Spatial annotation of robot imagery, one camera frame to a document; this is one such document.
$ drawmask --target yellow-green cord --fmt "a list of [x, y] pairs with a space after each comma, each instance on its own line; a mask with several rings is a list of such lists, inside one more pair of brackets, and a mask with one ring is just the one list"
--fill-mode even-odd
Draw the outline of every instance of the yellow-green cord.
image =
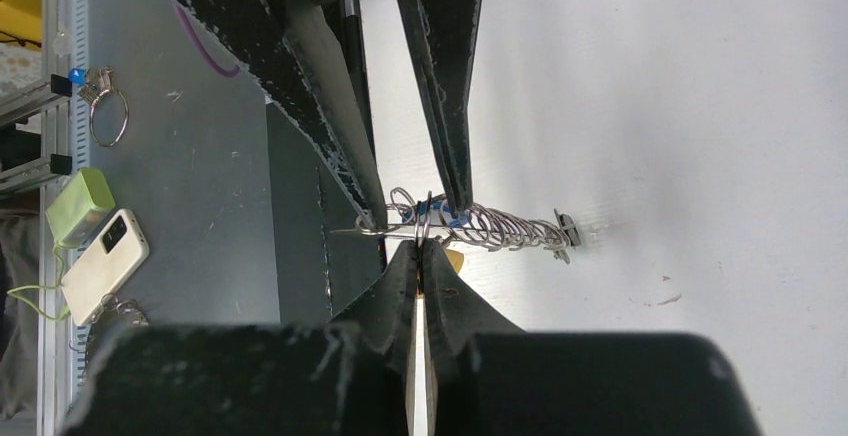
[[22, 302], [28, 304], [29, 307], [34, 309], [35, 312], [37, 312], [39, 315], [44, 317], [44, 319], [47, 319], [48, 321], [57, 321], [57, 322], [58, 321], [64, 321], [65, 319], [68, 319], [68, 316], [71, 315], [71, 311], [70, 311], [70, 309], [68, 308], [67, 305], [62, 309], [62, 312], [59, 314], [59, 316], [50, 316], [49, 314], [45, 313], [44, 310], [39, 308], [38, 305], [35, 304], [34, 302], [32, 302], [29, 298], [26, 298], [25, 296], [22, 296], [22, 295], [17, 294], [17, 293], [20, 292], [20, 291], [26, 291], [26, 290], [29, 290], [29, 289], [33, 289], [33, 290], [39, 290], [39, 289], [56, 290], [56, 289], [59, 289], [59, 288], [62, 287], [62, 277], [65, 276], [65, 259], [62, 258], [62, 255], [59, 254], [60, 249], [75, 249], [75, 248], [68, 248], [68, 247], [65, 247], [65, 246], [61, 246], [59, 244], [55, 244], [53, 246], [53, 256], [56, 256], [56, 260], [59, 261], [59, 271], [58, 271], [59, 278], [58, 278], [58, 281], [56, 282], [55, 286], [46, 286], [46, 285], [43, 285], [43, 284], [28, 284], [28, 285], [25, 285], [25, 286], [18, 286], [17, 288], [12, 288], [12, 289], [6, 291], [6, 294], [8, 294], [10, 297], [15, 298], [19, 301], [22, 301]]

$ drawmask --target dark fabric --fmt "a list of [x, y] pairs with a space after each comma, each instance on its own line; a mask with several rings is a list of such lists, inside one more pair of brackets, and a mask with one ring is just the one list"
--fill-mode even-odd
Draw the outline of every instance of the dark fabric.
[[[6, 284], [38, 284], [39, 228], [35, 215], [0, 215], [0, 248]], [[24, 296], [38, 301], [37, 291]], [[35, 410], [38, 384], [38, 314], [14, 298], [6, 298], [0, 358], [0, 419]]]

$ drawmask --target gray table surface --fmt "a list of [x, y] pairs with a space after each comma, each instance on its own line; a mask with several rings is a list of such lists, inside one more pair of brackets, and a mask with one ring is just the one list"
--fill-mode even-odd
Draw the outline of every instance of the gray table surface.
[[[90, 165], [151, 246], [119, 297], [154, 322], [279, 322], [263, 93], [244, 72], [206, 65], [171, 0], [91, 1], [91, 66], [114, 68], [131, 116], [115, 147], [93, 145]], [[97, 129], [114, 130], [117, 115], [104, 106]]]

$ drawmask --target black cable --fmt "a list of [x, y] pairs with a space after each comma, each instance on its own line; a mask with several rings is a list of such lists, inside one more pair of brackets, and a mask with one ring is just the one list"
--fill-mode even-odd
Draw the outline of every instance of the black cable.
[[0, 34], [2, 34], [3, 36], [6, 36], [6, 37], [12, 38], [12, 39], [0, 40], [0, 43], [2, 43], [2, 44], [17, 43], [22, 48], [25, 47], [27, 44], [32, 44], [33, 46], [37, 46], [37, 47], [41, 48], [41, 43], [39, 43], [38, 41], [33, 41], [31, 39], [26, 39], [26, 38], [19, 38], [19, 37], [15, 36], [14, 34], [7, 33], [6, 31], [3, 31], [2, 29], [0, 29]]

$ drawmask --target power adapter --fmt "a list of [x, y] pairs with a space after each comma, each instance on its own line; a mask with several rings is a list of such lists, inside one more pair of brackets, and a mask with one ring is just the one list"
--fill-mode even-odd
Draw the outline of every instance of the power adapter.
[[47, 208], [53, 241], [65, 248], [80, 246], [113, 209], [115, 198], [103, 172], [80, 168]]

